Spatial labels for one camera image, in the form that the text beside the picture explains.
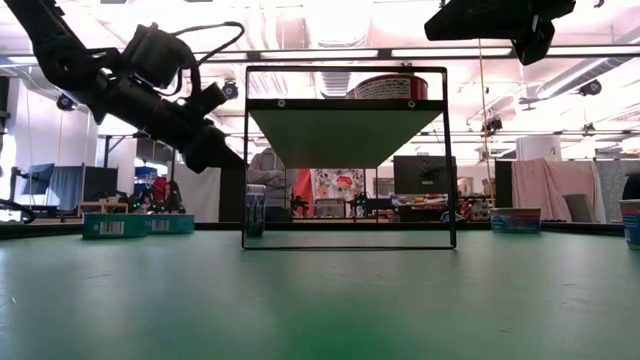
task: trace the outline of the shelf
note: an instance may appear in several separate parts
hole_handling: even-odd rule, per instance
[[[377,168],[446,111],[444,101],[249,99],[288,168]]]

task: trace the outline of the green table surface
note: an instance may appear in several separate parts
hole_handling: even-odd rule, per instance
[[[640,252],[624,239],[459,237],[379,252],[242,251],[215,231],[0,242],[0,359],[640,358]]]

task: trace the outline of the chair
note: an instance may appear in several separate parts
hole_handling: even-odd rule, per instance
[[[596,222],[596,216],[589,198],[585,194],[563,196],[569,207],[572,222]]]

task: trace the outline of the barcode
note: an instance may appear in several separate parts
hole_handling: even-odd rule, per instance
[[[169,231],[169,220],[153,220],[151,222],[152,231]]]
[[[124,221],[107,221],[100,223],[100,235],[124,234]]]

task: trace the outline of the pink curtain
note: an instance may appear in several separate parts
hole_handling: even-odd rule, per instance
[[[540,208],[543,220],[571,221],[564,195],[585,194],[596,207],[595,176],[589,162],[515,161],[512,170],[514,207]]]

